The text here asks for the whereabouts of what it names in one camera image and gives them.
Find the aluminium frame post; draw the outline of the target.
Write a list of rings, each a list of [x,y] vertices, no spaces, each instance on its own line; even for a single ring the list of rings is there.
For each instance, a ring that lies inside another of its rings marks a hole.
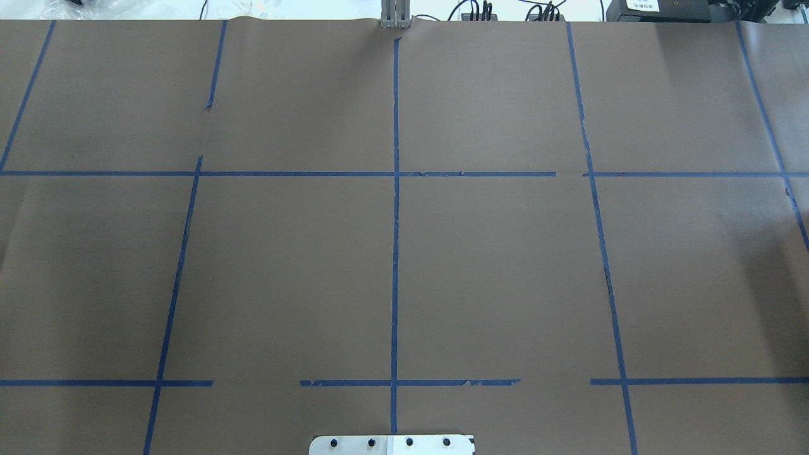
[[[382,0],[380,26],[384,30],[402,30],[412,26],[410,0]]]

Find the black device on bench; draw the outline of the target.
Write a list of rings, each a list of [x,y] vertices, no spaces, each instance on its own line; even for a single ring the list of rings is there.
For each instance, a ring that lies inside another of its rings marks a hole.
[[[612,1],[607,22],[724,23],[742,18],[752,1]]]

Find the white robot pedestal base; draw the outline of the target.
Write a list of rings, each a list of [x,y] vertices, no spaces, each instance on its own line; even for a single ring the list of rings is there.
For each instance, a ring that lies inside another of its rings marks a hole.
[[[309,454],[475,454],[472,435],[321,435]]]

